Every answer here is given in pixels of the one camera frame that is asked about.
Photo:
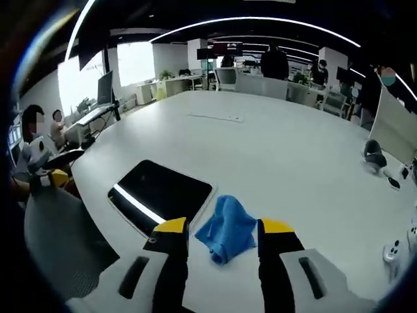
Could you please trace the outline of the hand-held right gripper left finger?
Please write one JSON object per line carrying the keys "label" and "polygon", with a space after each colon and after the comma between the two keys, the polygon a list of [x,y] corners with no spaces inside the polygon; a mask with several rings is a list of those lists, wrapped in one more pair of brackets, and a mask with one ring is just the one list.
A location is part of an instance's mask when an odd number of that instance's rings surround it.
{"label": "hand-held right gripper left finger", "polygon": [[117,260],[92,292],[66,305],[71,312],[182,312],[188,230],[185,217],[157,225],[136,255]]}

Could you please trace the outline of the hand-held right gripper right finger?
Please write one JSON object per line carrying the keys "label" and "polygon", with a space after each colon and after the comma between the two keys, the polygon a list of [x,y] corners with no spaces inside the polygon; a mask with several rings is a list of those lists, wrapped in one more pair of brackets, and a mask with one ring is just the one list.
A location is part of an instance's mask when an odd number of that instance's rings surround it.
{"label": "hand-held right gripper right finger", "polygon": [[372,312],[347,277],[316,249],[305,249],[283,221],[257,221],[259,280],[265,312]]}

